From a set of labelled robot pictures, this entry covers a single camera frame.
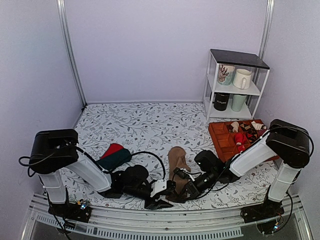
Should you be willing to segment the tan ribbed sock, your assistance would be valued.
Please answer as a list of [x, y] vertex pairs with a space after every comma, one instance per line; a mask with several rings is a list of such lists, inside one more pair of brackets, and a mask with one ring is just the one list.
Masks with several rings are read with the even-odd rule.
[[166, 196], [166, 199], [174, 202], [174, 203], [185, 203], [185, 200], [182, 200], [182, 198], [185, 198], [185, 193], [181, 194], [184, 186], [188, 183], [188, 179], [183, 179], [179, 175], [174, 176], [174, 170], [176, 168], [178, 169], [185, 169], [188, 172], [191, 171], [191, 168], [187, 165], [186, 162], [186, 151], [180, 147], [175, 146], [171, 148], [171, 150], [168, 153], [168, 162], [169, 162], [169, 179], [176, 184], [175, 191], [177, 192], [180, 197], [178, 197], [175, 193], [172, 193], [171, 195]]

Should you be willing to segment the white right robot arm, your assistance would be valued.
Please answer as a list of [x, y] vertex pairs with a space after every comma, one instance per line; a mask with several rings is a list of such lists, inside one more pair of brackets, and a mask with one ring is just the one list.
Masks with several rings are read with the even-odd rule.
[[296, 181], [300, 171], [308, 165], [314, 152], [308, 131], [291, 123], [275, 119], [270, 128], [251, 146], [222, 162], [211, 150], [202, 150], [194, 158], [202, 174], [190, 179], [175, 196], [181, 201], [204, 197], [216, 183], [236, 182], [257, 165], [273, 158], [282, 159], [274, 181], [266, 193], [266, 201], [259, 206], [262, 218], [269, 218], [278, 210], [278, 203]]

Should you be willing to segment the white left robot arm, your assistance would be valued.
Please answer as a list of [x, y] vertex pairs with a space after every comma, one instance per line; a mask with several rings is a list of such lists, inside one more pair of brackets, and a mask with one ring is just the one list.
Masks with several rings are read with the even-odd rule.
[[126, 194], [144, 200], [147, 210], [173, 207], [160, 196], [170, 195], [174, 182], [164, 177], [148, 181], [148, 170], [139, 164], [117, 169], [134, 156], [136, 153], [112, 143], [99, 160], [94, 160], [80, 147], [74, 129], [47, 130], [35, 135], [27, 167], [39, 175], [49, 203], [63, 217], [70, 217], [75, 211], [61, 178], [63, 168], [76, 173], [104, 198], [119, 199]]

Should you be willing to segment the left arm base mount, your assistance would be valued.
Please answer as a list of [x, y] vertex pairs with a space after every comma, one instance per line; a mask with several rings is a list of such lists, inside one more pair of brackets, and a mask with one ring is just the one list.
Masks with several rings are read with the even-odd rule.
[[48, 197], [48, 212], [64, 220], [74, 220], [77, 222], [88, 223], [91, 217], [92, 208], [87, 201], [81, 199], [78, 202], [70, 202], [67, 196], [64, 203], [52, 203]]

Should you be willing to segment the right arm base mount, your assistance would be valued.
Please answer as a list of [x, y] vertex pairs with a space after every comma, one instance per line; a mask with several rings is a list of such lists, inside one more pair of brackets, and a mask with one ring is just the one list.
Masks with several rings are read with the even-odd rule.
[[266, 195], [263, 203], [243, 207], [240, 211], [240, 216], [243, 218], [245, 223], [251, 223], [273, 217], [279, 217], [284, 214], [284, 212], [282, 201], [276, 202], [270, 200]]

